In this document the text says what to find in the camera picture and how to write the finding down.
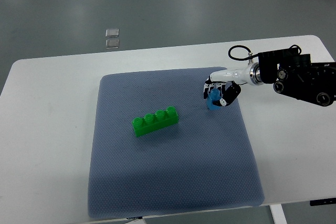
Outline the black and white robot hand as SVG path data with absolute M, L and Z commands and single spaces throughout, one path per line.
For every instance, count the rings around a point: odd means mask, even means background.
M 243 84 L 252 86 L 263 84 L 258 63 L 251 63 L 242 69 L 225 69 L 211 73 L 204 83 L 204 99 L 207 99 L 212 89 L 218 89 L 221 92 L 221 99 L 213 104 L 221 108 L 229 106 L 240 94 L 240 86 Z

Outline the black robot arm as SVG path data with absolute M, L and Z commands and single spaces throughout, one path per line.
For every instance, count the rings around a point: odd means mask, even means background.
M 259 68 L 248 76 L 272 84 L 276 93 L 319 106 L 335 101 L 335 62 L 312 63 L 310 55 L 302 54 L 297 45 L 249 54 L 245 60 L 255 57 Z

